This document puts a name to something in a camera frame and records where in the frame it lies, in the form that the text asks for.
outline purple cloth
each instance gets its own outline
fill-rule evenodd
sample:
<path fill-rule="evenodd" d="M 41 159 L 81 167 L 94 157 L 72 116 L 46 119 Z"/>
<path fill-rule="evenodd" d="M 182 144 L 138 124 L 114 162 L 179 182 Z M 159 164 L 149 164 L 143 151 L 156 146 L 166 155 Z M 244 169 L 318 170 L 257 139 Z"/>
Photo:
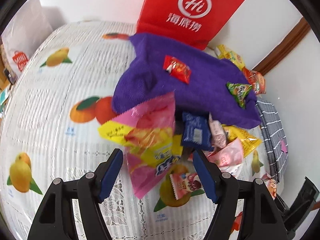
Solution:
<path fill-rule="evenodd" d="M 242 72 L 229 60 L 219 60 L 179 41 L 139 33 L 130 37 L 137 57 L 120 78 L 112 99 L 118 114 L 159 95 L 174 91 L 176 105 L 187 111 L 211 112 L 214 120 L 226 125 L 251 129 L 260 125 L 253 91 L 242 109 L 226 86 L 248 83 Z M 187 85 L 163 70 L 166 55 L 187 64 L 192 73 Z"/>

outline plaid fabric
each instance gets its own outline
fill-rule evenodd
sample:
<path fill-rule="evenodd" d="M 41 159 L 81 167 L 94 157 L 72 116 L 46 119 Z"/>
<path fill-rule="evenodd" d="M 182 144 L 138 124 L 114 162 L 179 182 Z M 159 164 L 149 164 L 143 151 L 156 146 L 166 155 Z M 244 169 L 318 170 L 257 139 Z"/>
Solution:
<path fill-rule="evenodd" d="M 288 144 L 275 106 L 257 98 L 256 108 L 261 117 L 261 131 L 269 159 L 270 175 L 278 183 L 288 164 Z"/>

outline blue snack packet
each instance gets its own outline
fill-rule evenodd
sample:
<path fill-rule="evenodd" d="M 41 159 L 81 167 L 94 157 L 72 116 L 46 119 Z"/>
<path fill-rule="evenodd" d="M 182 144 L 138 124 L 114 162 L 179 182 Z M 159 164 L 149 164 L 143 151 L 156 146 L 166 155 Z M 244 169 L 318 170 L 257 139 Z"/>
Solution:
<path fill-rule="evenodd" d="M 188 112 L 182 113 L 185 129 L 182 136 L 182 146 L 194 147 L 205 151 L 213 151 L 211 144 L 211 131 L 208 120 Z"/>

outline white circle logo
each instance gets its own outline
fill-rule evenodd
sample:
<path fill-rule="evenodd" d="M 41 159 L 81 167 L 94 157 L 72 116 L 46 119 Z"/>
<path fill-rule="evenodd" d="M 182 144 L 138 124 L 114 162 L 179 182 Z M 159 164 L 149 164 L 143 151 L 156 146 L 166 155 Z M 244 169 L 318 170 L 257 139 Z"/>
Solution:
<path fill-rule="evenodd" d="M 198 19 L 206 16 L 212 8 L 211 0 L 179 0 L 180 12 L 191 19 Z"/>

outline metal screw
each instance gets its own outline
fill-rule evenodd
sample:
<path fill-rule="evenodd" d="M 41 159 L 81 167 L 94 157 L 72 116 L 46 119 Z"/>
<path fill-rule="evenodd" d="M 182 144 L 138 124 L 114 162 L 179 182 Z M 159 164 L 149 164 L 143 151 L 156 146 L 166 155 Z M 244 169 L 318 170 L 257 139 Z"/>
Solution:
<path fill-rule="evenodd" d="M 88 173 L 85 175 L 85 177 L 86 177 L 87 179 L 92 179 L 92 178 L 94 177 L 94 173 L 93 173 L 93 172 L 88 172 Z"/>
<path fill-rule="evenodd" d="M 262 179 L 259 179 L 259 178 L 255 179 L 255 182 L 259 185 L 261 185 L 263 183 Z"/>
<path fill-rule="evenodd" d="M 222 173 L 222 177 L 224 177 L 225 179 L 229 179 L 231 177 L 231 174 L 229 172 L 224 172 Z"/>
<path fill-rule="evenodd" d="M 56 179 L 53 180 L 53 184 L 54 184 L 54 185 L 57 185 L 57 184 L 59 184 L 60 182 L 61 182 L 61 179 L 60 179 L 60 178 L 56 178 Z"/>

